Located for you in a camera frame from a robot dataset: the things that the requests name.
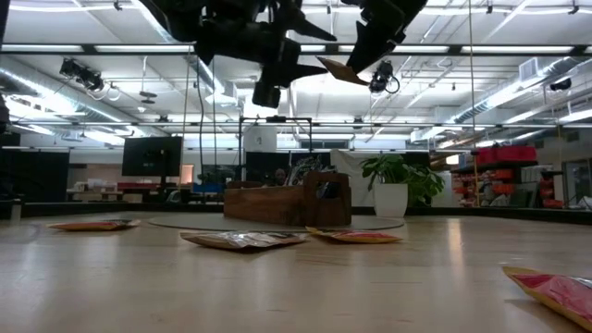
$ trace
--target monitor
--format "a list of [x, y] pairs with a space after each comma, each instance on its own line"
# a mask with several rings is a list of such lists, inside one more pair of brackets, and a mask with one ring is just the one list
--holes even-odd
[[153, 137], [126, 139], [122, 176], [177, 177], [183, 138]]

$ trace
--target wooden table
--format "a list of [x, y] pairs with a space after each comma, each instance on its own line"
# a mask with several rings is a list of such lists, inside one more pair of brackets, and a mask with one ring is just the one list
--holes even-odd
[[412, 217], [405, 242], [317, 239], [263, 253], [196, 246], [179, 229], [64, 233], [0, 228], [2, 332], [583, 332], [501, 272], [592, 277], [592, 228], [485, 217]]

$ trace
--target ceiling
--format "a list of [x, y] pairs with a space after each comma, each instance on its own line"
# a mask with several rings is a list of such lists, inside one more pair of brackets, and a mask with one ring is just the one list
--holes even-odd
[[[9, 12], [6, 26], [5, 43], [163, 43], [163, 38], [151, 26], [134, 4], [121, 1], [123, 11], [93, 10], [85, 12], [40, 12], [34, 8], [74, 8], [111, 6], [111, 1], [102, 0], [12, 0], [12, 6], [19, 10]], [[408, 27], [405, 43], [493, 43], [493, 44], [592, 44], [592, 0], [578, 0], [581, 12], [568, 15], [566, 10], [572, 7], [572, 1], [559, 0], [493, 0], [496, 11], [482, 13], [486, 0], [473, 0], [471, 7], [475, 11], [471, 17], [463, 13], [468, 10], [465, 0], [430, 0], [424, 12], [420, 13]], [[307, 18], [317, 26], [333, 31], [340, 43], [355, 43], [356, 12], [348, 12], [339, 1], [331, 3], [332, 15], [326, 10], [327, 1], [304, 0], [303, 8]], [[514, 9], [515, 16], [510, 14]], [[536, 12], [555, 11], [562, 13], [534, 15]], [[291, 33], [290, 38], [302, 43], [320, 41]], [[59, 74], [64, 60], [61, 55], [2, 55], [10, 56], [30, 68], [65, 82], [68, 86], [84, 94], [81, 86], [66, 81]], [[142, 56], [113, 55], [76, 55], [79, 62], [102, 73], [103, 78], [113, 83], [121, 91], [116, 101], [104, 98], [101, 103], [112, 106], [131, 117], [153, 121], [161, 115], [168, 115], [170, 120], [182, 121], [187, 107], [188, 121], [199, 121], [201, 117], [200, 94], [193, 88], [196, 72], [188, 68], [187, 61], [178, 55], [151, 55], [146, 60], [143, 74]], [[334, 55], [330, 58], [346, 62], [347, 56]], [[297, 102], [293, 114], [298, 117], [312, 117], [318, 121], [352, 121], [355, 116], [362, 116], [366, 121], [389, 122], [440, 122], [441, 115], [454, 114], [461, 105], [470, 103], [473, 98], [488, 94], [491, 89], [518, 74], [518, 67], [528, 57], [519, 56], [389, 56], [397, 77], [401, 81], [401, 90], [391, 96], [373, 97], [364, 86], [357, 86], [333, 79], [329, 75], [319, 75], [297, 80], [293, 86], [293, 96]], [[302, 56], [300, 63], [320, 66], [312, 55]], [[238, 96], [244, 98], [252, 93], [253, 84], [259, 75], [259, 66], [254, 63], [217, 56], [210, 68], [215, 77], [223, 81], [232, 81], [238, 88]], [[360, 76], [368, 80], [376, 64]], [[580, 70], [573, 76], [573, 90], [588, 87], [592, 77]], [[145, 105], [148, 109], [140, 112], [138, 106], [142, 97], [139, 91], [157, 93], [154, 105]], [[205, 98], [211, 93], [201, 91]], [[518, 115], [530, 108], [542, 105], [544, 98], [560, 98], [568, 92], [551, 93], [543, 96], [542, 89], [533, 89], [519, 98], [499, 105], [503, 117]], [[205, 118], [211, 120], [213, 107], [203, 102]], [[216, 121], [237, 120], [241, 108], [238, 106], [216, 107]], [[498, 123], [505, 118], [496, 116], [498, 111], [487, 112], [477, 121]], [[278, 113], [290, 114], [287, 94], [282, 93], [282, 102]], [[181, 128], [167, 128], [175, 132]], [[324, 129], [326, 132], [353, 129]], [[413, 128], [385, 129], [382, 134], [406, 133]], [[440, 134], [440, 139], [449, 138], [447, 132]]]

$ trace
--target potted plant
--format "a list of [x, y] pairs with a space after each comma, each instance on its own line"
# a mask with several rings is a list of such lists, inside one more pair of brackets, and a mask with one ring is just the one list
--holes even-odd
[[444, 189], [444, 179], [426, 166], [410, 166], [397, 154], [382, 154], [362, 162], [370, 177], [374, 208], [380, 217], [403, 217], [408, 205], [427, 205], [427, 198]]

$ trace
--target snack bag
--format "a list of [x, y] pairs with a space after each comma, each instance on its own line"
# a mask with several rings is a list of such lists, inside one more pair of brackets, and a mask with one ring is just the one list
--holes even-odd
[[359, 243], [388, 243], [402, 241], [401, 238], [374, 231], [359, 230], [319, 230], [317, 228], [306, 227], [308, 232], [322, 237], [328, 237], [338, 241], [359, 242]]
[[285, 232], [181, 232], [179, 235], [185, 241], [227, 250], [240, 250], [247, 247], [268, 248], [272, 246], [296, 244], [306, 241], [306, 235]]
[[56, 223], [47, 225], [47, 227], [65, 231], [114, 231], [134, 228], [138, 225], [140, 225], [140, 220], [110, 219], [98, 222]]
[[503, 267], [524, 292], [592, 332], [592, 279]]

